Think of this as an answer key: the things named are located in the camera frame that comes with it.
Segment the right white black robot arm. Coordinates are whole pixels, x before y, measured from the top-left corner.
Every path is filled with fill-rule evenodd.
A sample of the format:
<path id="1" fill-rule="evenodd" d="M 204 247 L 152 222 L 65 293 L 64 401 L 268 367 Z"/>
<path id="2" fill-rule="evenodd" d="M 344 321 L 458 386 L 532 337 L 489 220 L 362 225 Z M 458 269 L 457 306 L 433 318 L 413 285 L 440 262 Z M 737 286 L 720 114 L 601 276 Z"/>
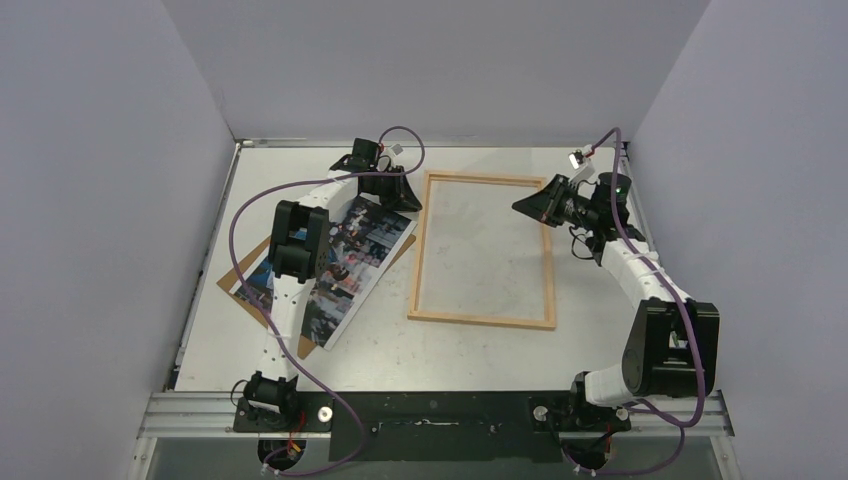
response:
<path id="1" fill-rule="evenodd" d="M 592 260 L 619 283 L 635 310 L 620 360 L 576 375 L 565 402 L 568 421 L 588 429 L 637 405 L 687 429 L 700 421 L 714 388 L 720 313 L 677 286 L 630 224 L 631 186 L 628 176 L 605 172 L 585 197 L 579 182 L 558 175 L 512 208 L 549 227 L 585 230 Z"/>

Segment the printed colour photo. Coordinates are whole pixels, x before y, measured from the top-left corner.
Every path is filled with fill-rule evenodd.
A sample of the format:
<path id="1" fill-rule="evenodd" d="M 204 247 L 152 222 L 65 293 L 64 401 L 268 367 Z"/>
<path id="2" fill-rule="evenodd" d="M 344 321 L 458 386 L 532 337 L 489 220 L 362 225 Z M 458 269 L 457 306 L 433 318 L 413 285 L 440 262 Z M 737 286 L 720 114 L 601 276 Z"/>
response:
<path id="1" fill-rule="evenodd" d="M 331 222 L 328 269 L 316 279 L 302 322 L 302 358 L 316 347 L 334 346 L 381 276 L 414 240 L 415 227 L 415 221 L 361 196 Z"/>

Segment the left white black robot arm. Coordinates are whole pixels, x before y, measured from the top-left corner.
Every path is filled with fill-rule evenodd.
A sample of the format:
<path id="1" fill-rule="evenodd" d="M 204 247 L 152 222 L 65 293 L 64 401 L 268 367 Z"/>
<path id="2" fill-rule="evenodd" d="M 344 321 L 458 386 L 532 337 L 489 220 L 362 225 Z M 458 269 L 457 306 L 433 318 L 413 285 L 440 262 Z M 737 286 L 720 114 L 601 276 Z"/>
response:
<path id="1" fill-rule="evenodd" d="M 248 411 L 273 430 L 295 427 L 308 417 L 298 392 L 298 381 L 307 372 L 294 355 L 310 294 L 324 275 L 344 281 L 351 273 L 336 245 L 334 225 L 363 200 L 400 217 L 422 208 L 409 184 L 409 170 L 397 162 L 402 151 L 398 144 L 357 138 L 351 151 L 335 161 L 323 177 L 261 191 L 232 218 L 230 236 L 241 215 L 256 201 L 288 189 L 309 190 L 295 200 L 276 204 L 265 256 L 272 296 L 270 307 L 260 312 L 277 343 L 282 374 L 271 379 L 256 372 L 243 391 Z"/>

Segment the light wooden picture frame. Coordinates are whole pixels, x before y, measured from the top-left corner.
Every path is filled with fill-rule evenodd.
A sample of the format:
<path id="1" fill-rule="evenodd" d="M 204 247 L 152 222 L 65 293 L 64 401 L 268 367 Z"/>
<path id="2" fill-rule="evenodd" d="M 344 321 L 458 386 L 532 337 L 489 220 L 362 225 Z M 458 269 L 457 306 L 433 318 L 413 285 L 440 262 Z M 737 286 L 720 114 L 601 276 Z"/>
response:
<path id="1" fill-rule="evenodd" d="M 557 327 L 556 305 L 555 305 L 555 281 L 552 254 L 552 242 L 550 234 L 545 226 L 539 225 L 541 233 L 542 260 L 543 260 L 543 307 L 544 316 L 542 320 L 531 320 L 526 318 L 484 316 L 459 313 L 425 311 L 419 308 L 421 286 L 424 270 L 424 254 L 427 246 L 427 234 L 429 219 L 432 208 L 430 201 L 434 198 L 432 193 L 435 182 L 454 182 L 463 184 L 486 184 L 496 186 L 510 186 L 534 188 L 540 191 L 545 186 L 542 177 L 526 175 L 507 175 L 491 173 L 463 173 L 456 171 L 428 170 L 424 174 L 424 201 L 419 214 L 419 232 L 417 233 L 417 251 L 415 261 L 411 268 L 411 291 L 409 297 L 407 318 L 417 321 L 430 321 L 451 324 L 504 327 L 530 330 L 553 331 Z"/>

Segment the clear transparent plastic sheet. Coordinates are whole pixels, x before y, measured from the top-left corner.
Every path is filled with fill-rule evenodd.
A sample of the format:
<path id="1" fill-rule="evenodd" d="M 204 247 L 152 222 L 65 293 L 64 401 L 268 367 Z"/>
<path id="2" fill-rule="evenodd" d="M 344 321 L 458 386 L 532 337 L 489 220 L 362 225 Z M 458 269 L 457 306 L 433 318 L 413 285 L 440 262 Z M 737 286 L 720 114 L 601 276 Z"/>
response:
<path id="1" fill-rule="evenodd" d="M 541 224 L 511 208 L 536 192 L 433 184 L 421 310 L 543 319 Z"/>

